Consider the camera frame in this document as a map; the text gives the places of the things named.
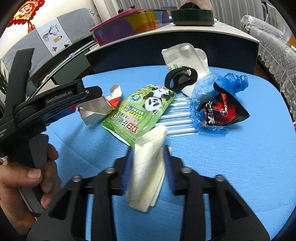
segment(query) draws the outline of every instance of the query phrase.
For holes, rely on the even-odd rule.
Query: green plant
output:
[[[0,62],[0,91],[6,95],[6,88],[7,88],[7,78],[6,78],[6,73],[4,70],[4,73],[2,73],[1,69],[1,62]]]

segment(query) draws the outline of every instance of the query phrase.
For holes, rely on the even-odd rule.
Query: blue plastic bag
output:
[[[213,131],[218,134],[224,134],[230,129],[229,126],[205,125],[203,122],[206,119],[204,110],[197,111],[201,96],[205,94],[213,96],[218,94],[213,87],[215,82],[236,99],[236,93],[243,91],[249,86],[248,77],[246,75],[238,76],[233,73],[228,73],[225,76],[217,73],[210,73],[199,80],[194,86],[190,104],[190,116],[193,125],[199,134]]]

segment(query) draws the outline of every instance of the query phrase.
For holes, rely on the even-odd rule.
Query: lace trim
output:
[[[267,56],[266,55],[263,55],[263,52],[261,51],[261,48],[259,48],[259,51],[258,51],[258,55],[261,57],[263,63],[265,64],[265,66],[268,68],[269,72],[274,76],[275,80],[277,81],[278,84],[280,84],[281,82],[281,76],[279,76],[273,66],[271,65],[271,63],[269,62],[269,60],[267,59]],[[290,78],[287,76],[287,74],[285,73],[285,76],[283,76],[284,79],[288,79],[289,82],[292,84],[292,81],[290,80]],[[280,91],[284,94],[288,104],[289,104],[289,111],[292,113],[293,115],[293,119],[296,120],[296,110],[294,110],[292,108],[296,106],[296,102],[294,100],[291,99],[290,95],[287,93],[286,89],[285,89],[285,86],[283,84],[281,84],[281,89]]]

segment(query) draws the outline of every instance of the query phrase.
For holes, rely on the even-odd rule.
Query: green round container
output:
[[[173,23],[176,26],[213,26],[214,14],[210,10],[181,9],[171,11]]]

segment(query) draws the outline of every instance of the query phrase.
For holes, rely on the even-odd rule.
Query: black strap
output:
[[[186,70],[190,70],[191,74],[186,74]],[[180,83],[180,78],[182,76],[188,77],[188,81]],[[174,82],[173,87],[170,87],[171,81]],[[183,89],[187,85],[193,85],[197,81],[197,72],[195,69],[183,66],[181,68],[176,68],[170,71],[165,77],[165,87],[172,90],[177,91]]]

